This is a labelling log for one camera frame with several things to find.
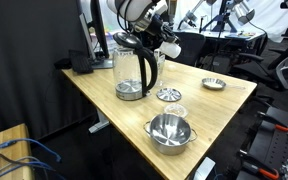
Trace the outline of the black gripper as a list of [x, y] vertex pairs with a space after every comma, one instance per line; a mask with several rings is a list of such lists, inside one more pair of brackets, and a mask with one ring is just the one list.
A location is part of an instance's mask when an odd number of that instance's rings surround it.
[[178, 44], [180, 42], [179, 37], [173, 33], [172, 29], [165, 24], [157, 15], [151, 18], [150, 24], [146, 28], [146, 32], [153, 36], [161, 36], [163, 40], [168, 43]]

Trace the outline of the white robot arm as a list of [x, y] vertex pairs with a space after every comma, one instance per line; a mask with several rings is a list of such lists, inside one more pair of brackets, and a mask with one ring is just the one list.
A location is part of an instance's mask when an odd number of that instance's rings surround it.
[[168, 9], [165, 0], [106, 0], [106, 4], [118, 18], [131, 23], [136, 32], [160, 36], [168, 43], [178, 41], [172, 29], [160, 18]]

